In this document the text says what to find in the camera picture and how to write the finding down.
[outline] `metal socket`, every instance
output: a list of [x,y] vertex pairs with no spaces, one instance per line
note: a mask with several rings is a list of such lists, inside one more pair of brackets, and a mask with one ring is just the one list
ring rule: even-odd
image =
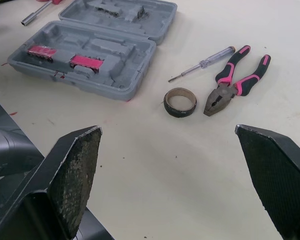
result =
[[34,12],[31,13],[29,16],[27,16],[25,19],[23,19],[21,21],[21,24],[23,26],[27,26],[29,25],[33,20],[35,20],[37,18],[37,14],[35,14]]

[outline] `scratch mark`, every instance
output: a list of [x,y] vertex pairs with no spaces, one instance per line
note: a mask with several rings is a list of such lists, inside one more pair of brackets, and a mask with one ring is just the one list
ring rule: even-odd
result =
[[47,118],[47,120],[48,120],[53,126],[56,125],[56,124],[55,124],[53,121],[51,121],[49,118]]

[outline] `pliers jaw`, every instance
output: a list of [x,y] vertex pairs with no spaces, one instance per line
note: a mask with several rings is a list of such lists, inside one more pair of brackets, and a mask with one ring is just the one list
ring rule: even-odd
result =
[[220,112],[228,106],[237,93],[238,90],[234,86],[228,87],[228,84],[221,83],[209,95],[203,113],[210,117]]

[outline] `pliers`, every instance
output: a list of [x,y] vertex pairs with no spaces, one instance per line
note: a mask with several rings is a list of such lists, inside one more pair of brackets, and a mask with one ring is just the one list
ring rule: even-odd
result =
[[258,68],[253,74],[230,86],[237,63],[250,52],[250,49],[251,47],[249,45],[245,45],[238,50],[232,55],[222,72],[215,77],[218,87],[211,92],[206,101],[204,108],[205,115],[212,116],[225,109],[235,95],[247,96],[252,87],[265,75],[271,61],[269,55],[263,56]]

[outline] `tool case lid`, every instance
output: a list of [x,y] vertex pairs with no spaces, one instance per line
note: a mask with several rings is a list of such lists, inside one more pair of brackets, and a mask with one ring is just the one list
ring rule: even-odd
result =
[[177,5],[159,0],[74,0],[60,20],[132,34],[160,44],[176,15]]

